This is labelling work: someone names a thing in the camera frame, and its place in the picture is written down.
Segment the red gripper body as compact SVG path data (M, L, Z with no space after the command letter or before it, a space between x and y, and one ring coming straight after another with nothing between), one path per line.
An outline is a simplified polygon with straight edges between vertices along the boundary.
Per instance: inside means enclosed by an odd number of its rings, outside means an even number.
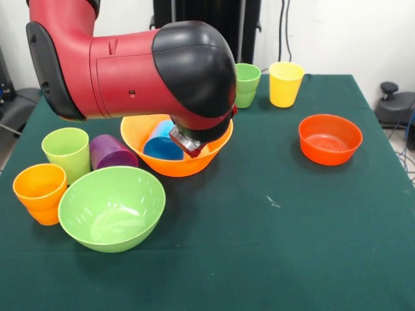
M207 146L206 143L201 143L198 141L186 142L183 145L183 151L192 158L198 157L203 149Z

